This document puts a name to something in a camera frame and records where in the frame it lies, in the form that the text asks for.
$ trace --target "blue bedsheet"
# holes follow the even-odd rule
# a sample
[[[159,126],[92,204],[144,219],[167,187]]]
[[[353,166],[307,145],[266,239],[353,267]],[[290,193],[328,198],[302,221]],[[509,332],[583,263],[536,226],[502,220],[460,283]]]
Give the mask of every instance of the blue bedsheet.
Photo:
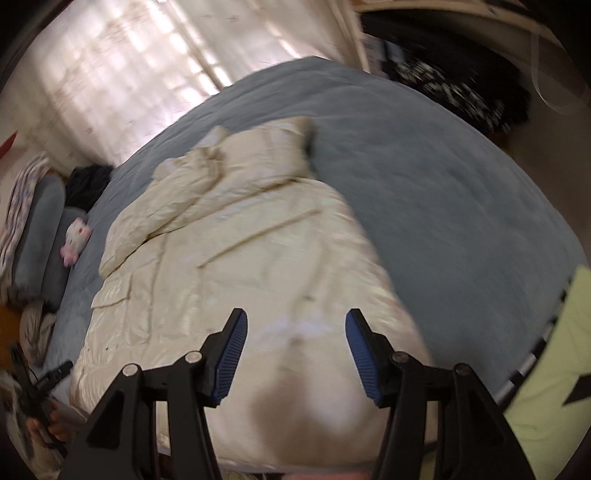
[[[90,211],[94,234],[70,276],[43,370],[76,361],[103,283],[109,226],[155,167],[215,125],[237,132],[293,115],[314,118],[311,165],[351,205],[436,364],[467,362],[493,393],[501,387],[585,263],[577,238],[530,178],[459,118],[411,89],[315,57],[224,89],[115,170]]]

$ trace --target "cream comforter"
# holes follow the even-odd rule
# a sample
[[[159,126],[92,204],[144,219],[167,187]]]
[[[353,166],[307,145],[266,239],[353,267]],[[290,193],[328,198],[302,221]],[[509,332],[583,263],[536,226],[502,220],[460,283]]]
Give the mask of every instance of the cream comforter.
[[[289,471],[376,457],[387,412],[365,396],[345,314],[361,308],[397,349],[429,358],[352,212],[310,179],[310,127],[304,117],[231,136],[216,127],[156,169],[109,230],[74,405],[92,411],[125,364],[168,365],[241,307],[242,358],[228,398],[207,409],[220,462]],[[167,435],[159,405],[161,446]]]

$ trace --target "metal screw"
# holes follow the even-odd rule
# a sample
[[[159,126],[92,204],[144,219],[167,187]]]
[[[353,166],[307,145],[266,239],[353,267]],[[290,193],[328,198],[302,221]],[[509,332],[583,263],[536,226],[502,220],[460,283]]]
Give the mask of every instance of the metal screw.
[[[405,364],[408,362],[408,354],[405,352],[394,352],[392,360],[399,364]]]
[[[201,354],[201,352],[198,352],[196,350],[193,352],[189,352],[189,353],[187,353],[187,355],[185,355],[185,360],[187,361],[188,364],[196,364],[202,358],[203,358],[203,355]]]
[[[133,377],[138,372],[138,366],[136,364],[127,364],[123,367],[123,374],[126,377]]]
[[[466,364],[457,364],[456,365],[456,373],[458,375],[462,375],[463,377],[470,375],[472,373],[472,369]]]

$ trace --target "red object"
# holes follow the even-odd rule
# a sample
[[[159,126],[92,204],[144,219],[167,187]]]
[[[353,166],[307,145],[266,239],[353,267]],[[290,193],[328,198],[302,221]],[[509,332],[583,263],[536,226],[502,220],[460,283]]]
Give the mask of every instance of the red object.
[[[2,145],[0,145],[0,158],[8,153],[8,150],[11,149],[12,144],[14,143],[14,139],[17,137],[17,132],[14,132],[11,137],[6,140]]]

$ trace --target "blue gripper pad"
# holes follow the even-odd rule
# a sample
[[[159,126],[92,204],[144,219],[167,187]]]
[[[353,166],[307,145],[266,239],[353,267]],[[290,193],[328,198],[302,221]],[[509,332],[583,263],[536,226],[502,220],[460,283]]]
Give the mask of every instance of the blue gripper pad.
[[[234,309],[228,323],[221,332],[225,338],[220,339],[220,341],[225,340],[225,348],[221,352],[219,362],[215,367],[215,384],[211,397],[218,405],[228,396],[230,391],[234,373],[242,354],[242,348],[246,342],[247,331],[248,319],[246,312],[242,309]]]
[[[378,361],[369,344],[374,334],[359,309],[350,310],[347,314],[345,334],[365,394],[376,405],[380,405],[383,395],[380,388]]]

